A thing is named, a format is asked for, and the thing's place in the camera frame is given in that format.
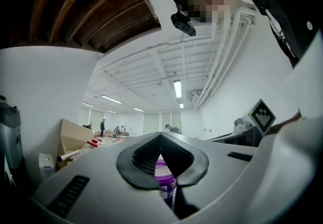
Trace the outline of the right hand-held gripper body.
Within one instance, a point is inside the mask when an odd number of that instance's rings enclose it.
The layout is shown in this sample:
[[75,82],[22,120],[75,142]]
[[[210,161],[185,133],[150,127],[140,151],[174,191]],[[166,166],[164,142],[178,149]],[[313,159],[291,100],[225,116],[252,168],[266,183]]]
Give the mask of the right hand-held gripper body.
[[233,133],[224,143],[258,147],[275,120],[276,116],[260,99],[245,115],[234,120]]

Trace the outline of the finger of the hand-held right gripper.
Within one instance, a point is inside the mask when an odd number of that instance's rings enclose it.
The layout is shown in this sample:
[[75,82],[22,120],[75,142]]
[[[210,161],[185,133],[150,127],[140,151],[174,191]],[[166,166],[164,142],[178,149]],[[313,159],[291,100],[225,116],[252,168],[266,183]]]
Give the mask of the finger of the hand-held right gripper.
[[232,132],[232,133],[221,135],[221,136],[218,136],[218,137],[215,137],[215,138],[207,139],[207,141],[209,141],[209,142],[224,142],[225,140],[233,139],[236,136],[237,136],[237,133]]

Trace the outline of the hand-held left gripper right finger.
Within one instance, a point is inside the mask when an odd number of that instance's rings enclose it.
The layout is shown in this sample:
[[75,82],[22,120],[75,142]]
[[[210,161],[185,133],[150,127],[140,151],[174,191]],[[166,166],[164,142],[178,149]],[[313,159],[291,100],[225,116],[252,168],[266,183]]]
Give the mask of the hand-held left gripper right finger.
[[185,219],[218,199],[248,166],[256,148],[162,132],[160,152],[177,181],[174,214]]

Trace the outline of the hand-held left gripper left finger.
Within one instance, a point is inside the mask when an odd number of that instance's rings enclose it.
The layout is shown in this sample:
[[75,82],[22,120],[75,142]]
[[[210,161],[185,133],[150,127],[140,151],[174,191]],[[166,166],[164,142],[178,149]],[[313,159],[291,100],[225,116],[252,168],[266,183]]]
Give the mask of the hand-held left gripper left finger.
[[85,153],[44,181],[33,198],[47,221],[73,224],[173,224],[155,179],[160,134]]

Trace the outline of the person's right forearm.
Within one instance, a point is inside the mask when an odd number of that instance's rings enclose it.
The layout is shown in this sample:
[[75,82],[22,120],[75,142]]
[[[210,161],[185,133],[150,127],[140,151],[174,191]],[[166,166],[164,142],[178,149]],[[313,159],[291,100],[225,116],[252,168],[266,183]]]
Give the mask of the person's right forearm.
[[298,109],[297,113],[296,113],[293,117],[291,117],[290,119],[285,120],[285,121],[283,121],[283,122],[281,122],[281,123],[279,123],[279,124],[276,124],[276,125],[274,125],[274,126],[271,126],[271,128],[270,128],[270,130],[269,130],[269,133],[270,133],[270,134],[276,134],[276,133],[278,133],[278,132],[279,132],[279,130],[280,130],[284,125],[287,125],[287,124],[289,124],[289,123],[292,123],[292,122],[294,122],[294,121],[297,121],[297,120],[299,120],[301,117],[302,117],[302,115],[301,115],[300,109]]

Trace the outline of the clear jug red cap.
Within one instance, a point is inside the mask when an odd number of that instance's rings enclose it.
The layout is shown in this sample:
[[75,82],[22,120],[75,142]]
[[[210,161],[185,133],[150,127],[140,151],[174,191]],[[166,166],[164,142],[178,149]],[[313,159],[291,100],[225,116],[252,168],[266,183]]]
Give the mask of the clear jug red cap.
[[87,143],[81,148],[81,153],[89,152],[93,149],[96,149],[101,144],[101,139],[92,138],[91,141],[87,141]]

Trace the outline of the metal pipe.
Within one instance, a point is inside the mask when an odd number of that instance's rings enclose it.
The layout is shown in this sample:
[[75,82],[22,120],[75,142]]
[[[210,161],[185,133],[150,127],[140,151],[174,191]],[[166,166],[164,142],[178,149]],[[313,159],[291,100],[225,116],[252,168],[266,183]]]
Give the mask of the metal pipe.
[[70,158],[70,157],[72,157],[72,156],[76,155],[76,154],[77,154],[77,153],[79,153],[80,151],[81,151],[81,149],[79,149],[79,150],[75,150],[75,151],[72,151],[72,152],[67,153],[67,154],[64,154],[64,155],[60,155],[60,156],[58,156],[58,157],[57,157],[57,161],[58,161],[58,162],[62,162],[62,161],[64,161],[64,160],[66,160],[66,159],[68,159],[68,158]]

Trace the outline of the white ceiling air unit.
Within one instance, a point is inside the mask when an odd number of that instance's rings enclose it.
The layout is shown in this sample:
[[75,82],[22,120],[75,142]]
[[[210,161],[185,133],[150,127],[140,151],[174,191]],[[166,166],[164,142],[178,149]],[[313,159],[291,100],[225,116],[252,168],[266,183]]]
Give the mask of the white ceiling air unit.
[[190,93],[189,96],[189,102],[190,103],[195,103],[196,100],[200,97],[202,90],[194,90]]

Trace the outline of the purple plastic bucket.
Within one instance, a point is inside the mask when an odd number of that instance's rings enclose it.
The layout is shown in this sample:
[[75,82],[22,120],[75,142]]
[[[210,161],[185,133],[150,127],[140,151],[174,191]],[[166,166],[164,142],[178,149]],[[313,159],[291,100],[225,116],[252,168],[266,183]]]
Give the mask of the purple plastic bucket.
[[177,189],[177,181],[164,159],[160,155],[155,167],[155,179],[159,183],[159,194],[164,202],[171,208],[174,208],[174,195]]

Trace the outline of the large open cardboard box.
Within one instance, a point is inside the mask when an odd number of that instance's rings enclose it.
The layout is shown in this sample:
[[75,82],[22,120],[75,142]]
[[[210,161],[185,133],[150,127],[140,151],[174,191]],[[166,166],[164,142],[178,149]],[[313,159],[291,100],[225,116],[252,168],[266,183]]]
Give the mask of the large open cardboard box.
[[57,156],[81,149],[92,138],[93,131],[91,129],[62,119]]

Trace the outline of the small pale dispenser box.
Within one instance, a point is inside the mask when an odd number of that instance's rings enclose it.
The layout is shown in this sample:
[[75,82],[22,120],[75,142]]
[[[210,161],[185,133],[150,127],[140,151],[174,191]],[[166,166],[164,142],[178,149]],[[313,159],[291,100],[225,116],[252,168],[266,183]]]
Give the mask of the small pale dispenser box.
[[41,181],[47,180],[56,172],[55,161],[51,154],[40,153],[38,157]]

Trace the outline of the bundle of white ceiling pipes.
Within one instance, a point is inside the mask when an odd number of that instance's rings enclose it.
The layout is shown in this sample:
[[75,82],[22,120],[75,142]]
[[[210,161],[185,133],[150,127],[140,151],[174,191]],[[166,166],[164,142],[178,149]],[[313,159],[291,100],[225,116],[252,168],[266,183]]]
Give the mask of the bundle of white ceiling pipes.
[[207,77],[206,84],[204,85],[204,88],[198,100],[195,102],[193,110],[197,110],[198,107],[204,102],[207,95],[209,95],[209,93],[211,92],[216,80],[218,79],[218,76],[233,47],[241,18],[246,17],[247,20],[251,20],[253,17],[255,17],[255,15],[256,12],[254,9],[239,7],[233,16],[233,22],[231,23],[230,12],[225,12],[223,25],[221,28],[220,42],[217,48],[216,56]]

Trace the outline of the person's black shirt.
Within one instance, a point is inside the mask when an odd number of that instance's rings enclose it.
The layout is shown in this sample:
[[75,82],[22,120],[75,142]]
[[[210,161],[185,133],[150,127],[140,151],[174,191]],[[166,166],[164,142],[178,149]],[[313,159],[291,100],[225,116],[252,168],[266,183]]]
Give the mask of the person's black shirt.
[[295,67],[311,45],[319,26],[308,19],[306,9],[290,0],[252,0],[261,15],[268,17],[280,49]]

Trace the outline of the rounded metal tank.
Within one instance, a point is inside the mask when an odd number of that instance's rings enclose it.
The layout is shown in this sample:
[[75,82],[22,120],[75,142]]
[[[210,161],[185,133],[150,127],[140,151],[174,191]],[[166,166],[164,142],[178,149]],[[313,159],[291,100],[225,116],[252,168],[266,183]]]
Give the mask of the rounded metal tank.
[[21,141],[21,116],[16,106],[7,104],[0,95],[0,149],[5,157],[5,181],[13,187],[21,180],[25,171]]

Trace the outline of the dark wooden slatted overhang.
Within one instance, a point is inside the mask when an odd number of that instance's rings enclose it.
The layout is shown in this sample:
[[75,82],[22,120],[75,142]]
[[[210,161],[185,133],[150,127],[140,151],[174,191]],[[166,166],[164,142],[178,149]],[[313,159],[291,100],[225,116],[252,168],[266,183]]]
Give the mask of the dark wooden slatted overhang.
[[51,45],[106,53],[158,29],[150,0],[0,0],[0,48]]

